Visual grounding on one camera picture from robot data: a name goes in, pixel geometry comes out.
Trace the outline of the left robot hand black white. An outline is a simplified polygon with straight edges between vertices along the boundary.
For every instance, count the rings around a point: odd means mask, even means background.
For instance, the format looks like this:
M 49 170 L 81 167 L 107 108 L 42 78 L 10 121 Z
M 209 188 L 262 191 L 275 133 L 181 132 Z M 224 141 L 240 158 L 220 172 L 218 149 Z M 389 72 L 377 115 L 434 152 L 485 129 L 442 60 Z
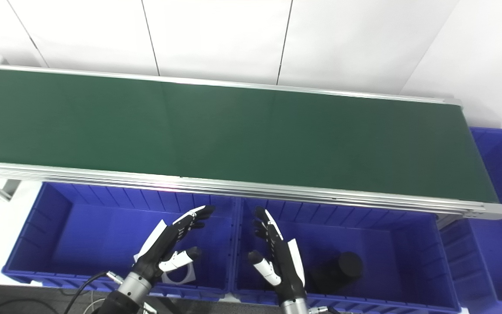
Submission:
M 205 226 L 203 220 L 208 219 L 215 209 L 214 205 L 202 205 L 187 211 L 171 225 L 161 221 L 147 239 L 155 239 L 154 243 L 143 245 L 131 272 L 154 285 L 162 274 L 195 262 L 203 253 L 201 248 L 194 246 L 182 252 L 173 249 L 189 231 L 202 229 Z

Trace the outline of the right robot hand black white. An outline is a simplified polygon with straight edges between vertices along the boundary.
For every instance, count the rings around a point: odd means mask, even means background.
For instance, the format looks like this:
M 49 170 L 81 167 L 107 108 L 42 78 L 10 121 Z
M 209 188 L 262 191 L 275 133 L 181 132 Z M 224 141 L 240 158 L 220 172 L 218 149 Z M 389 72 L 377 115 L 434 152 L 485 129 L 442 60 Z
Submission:
M 285 240 L 270 212 L 261 206 L 254 211 L 255 236 L 267 243 L 270 259 L 259 251 L 248 253 L 248 261 L 277 294 L 279 304 L 305 300 L 305 274 L 295 239 Z

